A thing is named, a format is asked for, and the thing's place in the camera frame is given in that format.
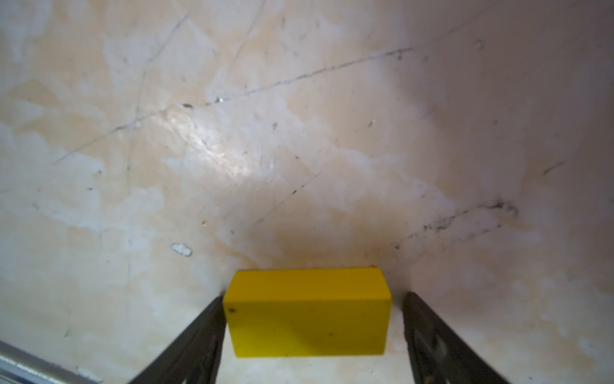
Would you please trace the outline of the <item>yellow block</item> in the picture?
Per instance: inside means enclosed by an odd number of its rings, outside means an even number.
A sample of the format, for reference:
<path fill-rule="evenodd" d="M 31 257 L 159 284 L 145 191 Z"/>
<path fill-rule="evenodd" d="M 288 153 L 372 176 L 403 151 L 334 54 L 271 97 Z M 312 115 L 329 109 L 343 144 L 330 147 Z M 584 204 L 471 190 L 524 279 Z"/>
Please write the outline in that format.
<path fill-rule="evenodd" d="M 238 358 L 381 355 L 392 295 L 377 267 L 240 270 L 223 307 Z"/>

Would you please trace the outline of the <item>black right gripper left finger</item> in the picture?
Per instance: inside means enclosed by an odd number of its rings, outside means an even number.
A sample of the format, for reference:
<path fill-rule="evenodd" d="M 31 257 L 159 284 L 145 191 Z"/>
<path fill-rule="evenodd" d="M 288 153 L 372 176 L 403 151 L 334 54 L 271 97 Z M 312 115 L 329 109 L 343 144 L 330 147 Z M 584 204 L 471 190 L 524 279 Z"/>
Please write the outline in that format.
<path fill-rule="evenodd" d="M 132 384 L 215 383 L 222 361 L 225 327 L 223 297 L 220 295 L 131 380 Z"/>

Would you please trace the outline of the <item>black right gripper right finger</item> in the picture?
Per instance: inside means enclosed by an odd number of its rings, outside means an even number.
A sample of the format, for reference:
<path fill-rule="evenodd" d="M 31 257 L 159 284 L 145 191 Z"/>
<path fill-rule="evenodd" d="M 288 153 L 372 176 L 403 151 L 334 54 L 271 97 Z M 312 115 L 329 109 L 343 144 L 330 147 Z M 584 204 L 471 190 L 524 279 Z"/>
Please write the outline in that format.
<path fill-rule="evenodd" d="M 401 310 L 415 383 L 508 383 L 419 295 L 407 293 Z"/>

